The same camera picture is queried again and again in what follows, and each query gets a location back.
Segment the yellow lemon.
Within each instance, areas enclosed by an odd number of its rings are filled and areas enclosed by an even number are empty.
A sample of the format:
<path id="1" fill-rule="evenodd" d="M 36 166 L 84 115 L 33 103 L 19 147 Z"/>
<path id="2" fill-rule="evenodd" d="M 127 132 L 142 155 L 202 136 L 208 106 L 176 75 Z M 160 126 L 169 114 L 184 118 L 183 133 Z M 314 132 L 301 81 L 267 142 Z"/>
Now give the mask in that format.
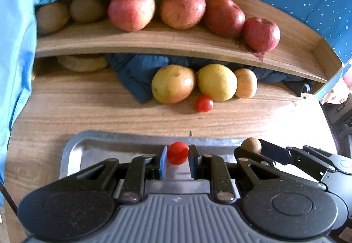
<path id="1" fill-rule="evenodd" d="M 222 64 L 208 64 L 197 73 L 199 90 L 216 102 L 231 99 L 237 90 L 237 77 Z"/>

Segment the cherry tomato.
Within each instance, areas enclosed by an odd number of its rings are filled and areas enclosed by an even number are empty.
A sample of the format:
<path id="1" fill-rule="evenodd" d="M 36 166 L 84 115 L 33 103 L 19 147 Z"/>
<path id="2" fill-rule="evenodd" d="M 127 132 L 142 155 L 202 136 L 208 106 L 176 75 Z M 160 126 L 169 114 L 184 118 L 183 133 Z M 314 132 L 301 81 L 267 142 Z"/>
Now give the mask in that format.
<path id="1" fill-rule="evenodd" d="M 185 163 L 189 156 L 189 146 L 183 142 L 174 142 L 167 149 L 169 163 L 179 166 Z"/>
<path id="2" fill-rule="evenodd" d="M 196 110 L 198 112 L 209 112 L 212 110 L 214 102 L 211 97 L 202 95 L 196 100 Z"/>

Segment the red apple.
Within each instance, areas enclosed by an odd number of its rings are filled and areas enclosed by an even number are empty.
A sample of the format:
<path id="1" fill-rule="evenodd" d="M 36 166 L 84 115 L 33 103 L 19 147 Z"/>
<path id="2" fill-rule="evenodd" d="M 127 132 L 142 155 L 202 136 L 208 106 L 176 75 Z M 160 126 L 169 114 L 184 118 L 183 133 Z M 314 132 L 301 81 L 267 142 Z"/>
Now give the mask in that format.
<path id="1" fill-rule="evenodd" d="M 160 16 L 170 27 L 185 30 L 197 25 L 205 10 L 205 0 L 162 0 Z"/>
<path id="2" fill-rule="evenodd" d="M 245 13 L 232 0 L 210 0 L 203 17 L 205 26 L 222 38 L 237 38 L 245 23 Z"/>
<path id="3" fill-rule="evenodd" d="M 107 13 L 118 29 L 135 32 L 150 23 L 155 9 L 155 0 L 111 0 Z"/>
<path id="4" fill-rule="evenodd" d="M 278 46 L 281 31 L 277 24 L 264 18 L 248 18 L 242 29 L 243 42 L 255 52 L 269 52 Z"/>

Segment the metal tray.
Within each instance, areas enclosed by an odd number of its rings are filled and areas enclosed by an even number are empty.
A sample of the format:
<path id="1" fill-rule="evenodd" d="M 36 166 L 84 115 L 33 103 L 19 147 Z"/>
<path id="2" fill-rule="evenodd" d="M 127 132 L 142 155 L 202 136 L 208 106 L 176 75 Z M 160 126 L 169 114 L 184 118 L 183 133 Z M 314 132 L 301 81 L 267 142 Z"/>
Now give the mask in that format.
<path id="1" fill-rule="evenodd" d="M 137 156 L 155 155 L 159 148 L 174 142 L 194 144 L 201 154 L 215 154 L 228 163 L 235 163 L 234 150 L 243 140 L 85 131 L 73 136 L 67 142 L 61 157 L 59 178 L 70 176 L 108 158 L 117 158 L 120 163 L 129 163 Z M 192 179 L 188 163 L 180 166 L 167 164 L 164 179 L 147 181 L 145 191 L 153 194 L 205 194 L 210 191 L 210 185 L 206 180 Z"/>

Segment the flat bread under shelf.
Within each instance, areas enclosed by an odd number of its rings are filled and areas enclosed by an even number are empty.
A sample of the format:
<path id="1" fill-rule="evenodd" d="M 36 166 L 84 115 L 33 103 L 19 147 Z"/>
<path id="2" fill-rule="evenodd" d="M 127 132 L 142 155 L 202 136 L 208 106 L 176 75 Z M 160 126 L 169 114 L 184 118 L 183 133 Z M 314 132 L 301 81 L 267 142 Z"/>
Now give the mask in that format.
<path id="1" fill-rule="evenodd" d="M 80 73 L 102 70 L 109 65 L 102 54 L 60 55 L 56 59 L 64 68 Z"/>

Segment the light blue cloth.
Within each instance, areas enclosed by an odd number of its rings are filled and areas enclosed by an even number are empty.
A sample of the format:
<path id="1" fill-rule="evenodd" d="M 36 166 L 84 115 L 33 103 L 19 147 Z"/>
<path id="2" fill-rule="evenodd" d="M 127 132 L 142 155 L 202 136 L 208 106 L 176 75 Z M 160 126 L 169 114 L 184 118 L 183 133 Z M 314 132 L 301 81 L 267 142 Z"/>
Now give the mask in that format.
<path id="1" fill-rule="evenodd" d="M 1 0 L 1 179 L 9 137 L 32 93 L 37 44 L 35 6 L 57 0 Z"/>

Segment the wooden desk shelf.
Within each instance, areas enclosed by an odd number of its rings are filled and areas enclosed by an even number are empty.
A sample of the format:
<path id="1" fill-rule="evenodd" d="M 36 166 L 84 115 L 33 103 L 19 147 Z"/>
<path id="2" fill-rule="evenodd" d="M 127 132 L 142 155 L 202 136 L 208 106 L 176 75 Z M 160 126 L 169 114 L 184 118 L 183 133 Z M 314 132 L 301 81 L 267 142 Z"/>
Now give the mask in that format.
<path id="1" fill-rule="evenodd" d="M 73 54 L 169 54 L 236 62 L 326 83 L 343 67 L 334 50 L 314 30 L 259 0 L 233 0 L 248 17 L 264 17 L 279 26 L 276 49 L 255 56 L 237 39 L 221 38 L 202 25 L 175 30 L 158 18 L 137 32 L 122 32 L 109 20 L 70 24 L 38 39 L 36 57 Z"/>

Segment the kiwi right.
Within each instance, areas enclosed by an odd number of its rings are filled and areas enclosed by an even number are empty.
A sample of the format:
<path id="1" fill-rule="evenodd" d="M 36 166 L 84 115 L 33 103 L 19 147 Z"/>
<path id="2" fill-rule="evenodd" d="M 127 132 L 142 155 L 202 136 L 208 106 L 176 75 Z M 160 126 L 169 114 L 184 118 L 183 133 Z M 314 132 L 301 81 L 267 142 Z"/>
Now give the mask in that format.
<path id="1" fill-rule="evenodd" d="M 91 23 L 106 14 L 106 6 L 102 0 L 73 0 L 69 11 L 76 23 Z"/>

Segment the kiwi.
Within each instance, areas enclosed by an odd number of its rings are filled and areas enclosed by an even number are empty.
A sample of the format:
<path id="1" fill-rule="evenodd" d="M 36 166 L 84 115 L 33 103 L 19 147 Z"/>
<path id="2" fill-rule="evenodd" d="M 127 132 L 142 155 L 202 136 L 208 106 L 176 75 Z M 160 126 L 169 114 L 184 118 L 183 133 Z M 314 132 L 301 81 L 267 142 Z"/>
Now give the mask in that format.
<path id="1" fill-rule="evenodd" d="M 54 2 L 40 7 L 36 11 L 38 33 L 41 35 L 57 32 L 69 21 L 69 10 L 66 5 Z"/>
<path id="2" fill-rule="evenodd" d="M 69 11 L 76 23 L 91 23 L 106 14 L 106 6 L 102 0 L 73 0 Z"/>

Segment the kiwi left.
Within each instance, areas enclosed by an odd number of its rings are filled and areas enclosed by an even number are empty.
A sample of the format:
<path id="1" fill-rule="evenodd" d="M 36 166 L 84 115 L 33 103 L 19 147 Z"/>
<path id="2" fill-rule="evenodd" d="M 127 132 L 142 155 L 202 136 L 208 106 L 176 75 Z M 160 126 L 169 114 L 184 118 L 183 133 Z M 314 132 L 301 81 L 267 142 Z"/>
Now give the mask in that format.
<path id="1" fill-rule="evenodd" d="M 40 7 L 36 11 L 38 33 L 41 35 L 57 32 L 69 21 L 69 10 L 66 5 L 54 2 Z"/>

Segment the pink bedding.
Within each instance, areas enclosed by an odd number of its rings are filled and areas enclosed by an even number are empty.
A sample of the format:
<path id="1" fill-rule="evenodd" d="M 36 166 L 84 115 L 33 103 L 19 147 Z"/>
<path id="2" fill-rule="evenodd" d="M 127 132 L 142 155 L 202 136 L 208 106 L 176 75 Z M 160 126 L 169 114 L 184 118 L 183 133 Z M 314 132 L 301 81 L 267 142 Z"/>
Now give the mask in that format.
<path id="1" fill-rule="evenodd" d="M 323 90 L 323 96 L 320 103 L 324 104 L 342 104 L 351 95 L 351 63 L 338 73 L 337 77 L 328 83 Z"/>

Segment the dark blue jacket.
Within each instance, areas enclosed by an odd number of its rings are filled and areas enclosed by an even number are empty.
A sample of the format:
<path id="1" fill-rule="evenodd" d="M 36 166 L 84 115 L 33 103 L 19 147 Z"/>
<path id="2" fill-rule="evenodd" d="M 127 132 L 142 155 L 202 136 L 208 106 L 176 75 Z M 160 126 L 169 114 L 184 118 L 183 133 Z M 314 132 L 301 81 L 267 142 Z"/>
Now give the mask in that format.
<path id="1" fill-rule="evenodd" d="M 302 93 L 311 92 L 314 86 L 314 81 L 303 77 L 235 62 L 151 54 L 106 54 L 105 58 L 122 85 L 142 104 L 153 98 L 151 83 L 156 72 L 164 66 L 173 64 L 188 67 L 194 71 L 208 64 L 222 64 L 233 71 L 248 68 L 255 73 L 258 81 L 265 84 L 282 82 L 298 97 Z"/>

